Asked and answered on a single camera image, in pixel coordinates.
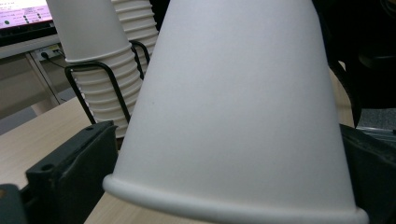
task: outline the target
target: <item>stack of cups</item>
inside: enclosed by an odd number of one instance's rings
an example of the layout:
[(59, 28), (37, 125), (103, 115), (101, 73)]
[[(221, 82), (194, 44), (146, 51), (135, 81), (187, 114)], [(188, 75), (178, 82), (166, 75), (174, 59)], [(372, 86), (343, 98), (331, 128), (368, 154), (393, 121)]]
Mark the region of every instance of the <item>stack of cups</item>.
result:
[[(158, 38), (154, 13), (149, 0), (111, 0), (128, 40), (141, 42), (148, 49), (151, 56)], [(136, 48), (142, 64), (143, 73), (146, 73), (148, 63), (141, 48)]]
[[(100, 62), (109, 66), (132, 114), (142, 80), (131, 44), (112, 4), (107, 0), (48, 0), (48, 5), (66, 61), (71, 64)], [(113, 120), (119, 126), (116, 136), (123, 137), (128, 122), (107, 72), (97, 69), (73, 75), (95, 120)]]

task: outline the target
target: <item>power outlet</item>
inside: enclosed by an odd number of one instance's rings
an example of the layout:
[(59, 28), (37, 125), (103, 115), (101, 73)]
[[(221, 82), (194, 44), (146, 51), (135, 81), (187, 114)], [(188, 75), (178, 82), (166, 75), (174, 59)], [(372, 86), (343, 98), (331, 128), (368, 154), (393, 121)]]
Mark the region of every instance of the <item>power outlet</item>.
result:
[(58, 50), (59, 50), (58, 45), (51, 45), (42, 49), (36, 49), (35, 55), (37, 55), (39, 61), (46, 61), (47, 59), (43, 58), (43, 56), (41, 55), (42, 53), (45, 52), (49, 55), (50, 58), (53, 58), (55, 56), (61, 55)]

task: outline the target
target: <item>table surface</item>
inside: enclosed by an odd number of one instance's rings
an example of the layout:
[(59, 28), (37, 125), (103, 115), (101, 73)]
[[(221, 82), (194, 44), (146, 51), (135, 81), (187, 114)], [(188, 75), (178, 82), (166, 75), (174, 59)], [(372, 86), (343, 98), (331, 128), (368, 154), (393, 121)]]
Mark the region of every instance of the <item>table surface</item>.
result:
[[(340, 123), (352, 126), (350, 103), (331, 75)], [(52, 150), (90, 125), (76, 98), (0, 135), (0, 184), (27, 184), (24, 172)], [(104, 194), (86, 223), (198, 224), (205, 223), (155, 212)]]

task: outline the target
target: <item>paper cup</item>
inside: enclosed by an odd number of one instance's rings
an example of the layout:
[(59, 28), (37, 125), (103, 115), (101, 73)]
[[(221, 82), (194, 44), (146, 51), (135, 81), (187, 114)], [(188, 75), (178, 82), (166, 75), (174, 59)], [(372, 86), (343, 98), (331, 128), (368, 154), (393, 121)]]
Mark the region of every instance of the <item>paper cup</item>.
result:
[(368, 223), (312, 1), (230, 2), (171, 1), (104, 189), (214, 223)]
[(108, 0), (49, 0), (48, 5), (69, 63), (91, 61), (129, 44)]

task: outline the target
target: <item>black wire stand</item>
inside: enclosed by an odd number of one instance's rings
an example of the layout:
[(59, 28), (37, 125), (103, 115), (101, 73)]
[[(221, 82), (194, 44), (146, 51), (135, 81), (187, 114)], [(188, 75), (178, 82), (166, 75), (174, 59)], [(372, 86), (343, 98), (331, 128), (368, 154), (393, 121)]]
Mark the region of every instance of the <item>black wire stand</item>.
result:
[[(135, 47), (139, 47), (143, 50), (145, 57), (146, 57), (146, 61), (148, 64), (149, 64), (149, 51), (144, 44), (142, 44), (138, 41), (131, 40), (130, 43), (132, 44), (131, 50), (134, 53), (134, 60), (137, 63), (137, 70), (140, 73), (140, 78), (143, 80), (144, 74), (143, 74), (142, 66), (141, 66), (141, 63), (139, 60), (139, 55), (137, 54)], [(131, 119), (131, 115), (130, 115), (130, 113), (128, 111), (128, 107), (126, 106), (125, 101), (122, 97), (122, 93), (120, 91), (120, 86), (117, 82), (116, 77), (114, 76), (113, 71), (105, 63), (87, 62), (87, 63), (71, 64), (71, 65), (66, 66), (66, 68), (64, 69), (64, 72), (66, 74), (67, 80), (70, 83), (70, 86), (72, 87), (74, 93), (76, 94), (76, 96), (79, 100), (79, 103), (82, 105), (82, 108), (84, 109), (85, 114), (87, 115), (91, 124), (95, 124), (96, 120), (93, 117), (91, 110), (87, 106), (86, 102), (84, 101), (84, 97), (82, 96), (81, 92), (79, 91), (78, 85), (73, 77), (73, 72), (86, 72), (86, 71), (98, 70), (98, 69), (103, 69), (107, 72), (107, 75), (111, 81), (111, 85), (113, 86), (114, 92), (117, 95), (117, 99), (120, 102), (122, 113), (124, 114), (126, 121), (129, 123), (129, 121)]]

